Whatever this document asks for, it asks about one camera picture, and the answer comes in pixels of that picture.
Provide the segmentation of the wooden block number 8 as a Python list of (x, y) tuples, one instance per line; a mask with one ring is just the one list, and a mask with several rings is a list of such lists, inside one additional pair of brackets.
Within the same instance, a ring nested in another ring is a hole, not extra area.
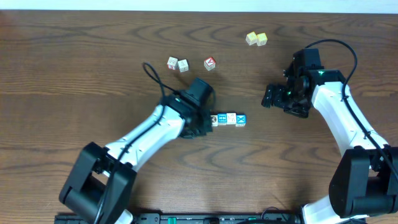
[(226, 114), (226, 124), (227, 125), (235, 125), (236, 124), (236, 113), (227, 113)]

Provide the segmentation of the wooden block blue X top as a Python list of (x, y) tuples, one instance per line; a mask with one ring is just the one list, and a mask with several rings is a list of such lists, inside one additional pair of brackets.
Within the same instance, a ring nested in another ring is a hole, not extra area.
[(246, 125), (247, 119), (245, 114), (236, 115), (236, 127), (243, 127)]

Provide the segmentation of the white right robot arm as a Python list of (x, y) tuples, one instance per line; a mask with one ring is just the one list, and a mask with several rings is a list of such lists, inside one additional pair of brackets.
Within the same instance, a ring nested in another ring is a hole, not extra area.
[(262, 100), (266, 108), (299, 118), (315, 108), (342, 156), (328, 195), (301, 208), (301, 223), (348, 223), (397, 212), (397, 148), (373, 129), (345, 81), (338, 70), (289, 70), (287, 83), (269, 84)]

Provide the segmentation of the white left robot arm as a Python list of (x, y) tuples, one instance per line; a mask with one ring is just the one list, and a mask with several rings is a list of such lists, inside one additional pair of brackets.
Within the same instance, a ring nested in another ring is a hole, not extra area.
[(193, 93), (169, 95), (121, 139), (105, 147), (94, 142), (86, 145), (59, 201), (87, 223), (131, 223), (127, 206), (139, 169), (168, 142), (210, 132), (210, 100)]

